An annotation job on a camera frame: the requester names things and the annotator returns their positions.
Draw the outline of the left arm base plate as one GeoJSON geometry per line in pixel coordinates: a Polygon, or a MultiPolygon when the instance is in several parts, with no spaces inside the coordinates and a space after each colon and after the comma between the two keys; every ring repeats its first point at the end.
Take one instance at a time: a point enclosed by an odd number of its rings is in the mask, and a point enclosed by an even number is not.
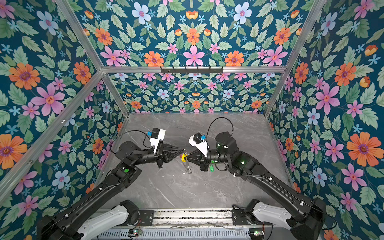
{"type": "Polygon", "coordinates": [[[153,210],[138,210],[133,211],[133,213],[128,211],[123,211],[115,215],[113,219],[113,227],[123,226],[123,227],[138,227],[151,226],[154,220],[155,211],[153,210]]]}

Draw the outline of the silver keyring with red grip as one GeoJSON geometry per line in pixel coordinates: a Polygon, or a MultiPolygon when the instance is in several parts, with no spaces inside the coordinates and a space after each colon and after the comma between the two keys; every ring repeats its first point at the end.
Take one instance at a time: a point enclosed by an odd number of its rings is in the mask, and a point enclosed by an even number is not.
{"type": "Polygon", "coordinates": [[[183,162],[183,164],[184,164],[186,173],[187,173],[187,174],[192,174],[192,167],[190,166],[188,160],[185,160],[185,161],[183,162]]]}

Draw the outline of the yellow key tag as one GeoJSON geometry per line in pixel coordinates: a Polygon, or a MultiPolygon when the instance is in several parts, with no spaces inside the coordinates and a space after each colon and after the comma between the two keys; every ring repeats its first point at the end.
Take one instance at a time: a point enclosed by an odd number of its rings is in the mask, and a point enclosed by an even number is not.
{"type": "Polygon", "coordinates": [[[186,163],[188,161],[187,154],[182,154],[181,160],[183,163],[186,163]]]}

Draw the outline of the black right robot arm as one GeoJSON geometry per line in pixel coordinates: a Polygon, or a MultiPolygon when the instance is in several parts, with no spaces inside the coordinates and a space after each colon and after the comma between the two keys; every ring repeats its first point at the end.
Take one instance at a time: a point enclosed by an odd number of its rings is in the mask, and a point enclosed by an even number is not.
{"type": "Polygon", "coordinates": [[[187,159],[201,171],[207,172],[213,164],[225,164],[233,177],[256,185],[280,204],[275,207],[251,200],[242,214],[249,224],[267,222],[289,230],[298,240],[318,239],[326,220],[323,200],[306,197],[275,177],[255,157],[241,151],[229,132],[216,136],[214,149],[201,133],[191,136],[189,143],[196,150],[187,159]]]}

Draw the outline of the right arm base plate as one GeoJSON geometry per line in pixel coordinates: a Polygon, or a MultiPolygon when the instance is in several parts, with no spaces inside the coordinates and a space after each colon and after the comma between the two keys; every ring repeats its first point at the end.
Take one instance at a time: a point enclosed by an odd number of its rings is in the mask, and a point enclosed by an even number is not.
{"type": "Polygon", "coordinates": [[[271,223],[261,222],[257,220],[249,221],[242,210],[232,209],[232,222],[234,226],[271,226],[271,223]]]}

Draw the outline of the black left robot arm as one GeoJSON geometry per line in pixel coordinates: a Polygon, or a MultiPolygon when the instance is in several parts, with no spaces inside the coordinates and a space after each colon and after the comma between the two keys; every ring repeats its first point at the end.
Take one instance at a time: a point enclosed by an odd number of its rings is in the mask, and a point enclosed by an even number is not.
{"type": "Polygon", "coordinates": [[[142,173],[138,165],[157,164],[162,168],[184,149],[159,141],[156,148],[141,149],[135,143],[122,143],[115,156],[120,163],[88,194],[66,210],[50,217],[44,216],[37,224],[38,240],[91,240],[118,225],[135,224],[139,208],[131,201],[123,201],[96,218],[92,215],[110,199],[127,189],[142,173]]]}

